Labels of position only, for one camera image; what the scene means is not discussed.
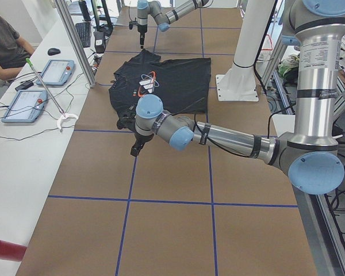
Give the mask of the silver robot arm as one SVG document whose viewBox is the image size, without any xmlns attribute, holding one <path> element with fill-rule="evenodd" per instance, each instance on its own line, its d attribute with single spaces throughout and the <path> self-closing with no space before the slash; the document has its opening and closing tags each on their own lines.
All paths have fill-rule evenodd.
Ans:
<svg viewBox="0 0 345 276">
<path fill-rule="evenodd" d="M 140 48 L 144 48 L 145 34 L 148 31 L 148 16 L 150 15 L 156 22 L 158 29 L 165 32 L 170 25 L 178 21 L 183 16 L 189 14 L 193 10 L 203 8 L 208 1 L 205 0 L 190 0 L 181 4 L 180 6 L 163 13 L 159 1 L 138 1 L 137 2 L 137 17 L 134 23 L 137 26 L 137 31 L 140 34 Z"/>
<path fill-rule="evenodd" d="M 344 167 L 332 136 L 339 51 L 345 35 L 345 1 L 287 1 L 283 28 L 289 44 L 300 44 L 294 132 L 263 138 L 174 117 L 153 94 L 136 106 L 131 154 L 159 136 L 176 150 L 191 142 L 214 145 L 230 154 L 262 159 L 280 169 L 293 186 L 308 194 L 325 194 L 340 186 Z"/>
</svg>

